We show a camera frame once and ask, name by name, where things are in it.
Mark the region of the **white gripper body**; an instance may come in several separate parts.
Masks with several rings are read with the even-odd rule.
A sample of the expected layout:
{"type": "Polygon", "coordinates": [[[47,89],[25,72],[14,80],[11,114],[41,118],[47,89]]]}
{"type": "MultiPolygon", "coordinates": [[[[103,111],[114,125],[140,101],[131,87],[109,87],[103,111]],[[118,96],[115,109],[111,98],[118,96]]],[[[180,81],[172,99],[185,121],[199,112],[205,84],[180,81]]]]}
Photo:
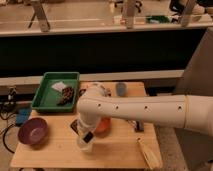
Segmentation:
{"type": "Polygon", "coordinates": [[[94,141],[94,128],[77,125],[77,145],[84,153],[91,153],[94,141]]]}

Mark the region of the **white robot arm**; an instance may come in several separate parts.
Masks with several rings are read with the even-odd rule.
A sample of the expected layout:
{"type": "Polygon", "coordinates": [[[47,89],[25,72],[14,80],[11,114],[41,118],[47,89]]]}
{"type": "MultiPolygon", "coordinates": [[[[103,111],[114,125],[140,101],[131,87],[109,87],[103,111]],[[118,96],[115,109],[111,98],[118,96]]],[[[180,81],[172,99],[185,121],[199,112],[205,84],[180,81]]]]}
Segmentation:
{"type": "Polygon", "coordinates": [[[136,120],[186,129],[213,136],[213,97],[171,95],[152,97],[107,97],[96,86],[89,87],[77,102],[79,137],[77,145],[90,152],[93,142],[85,141],[102,117],[136,120]]]}

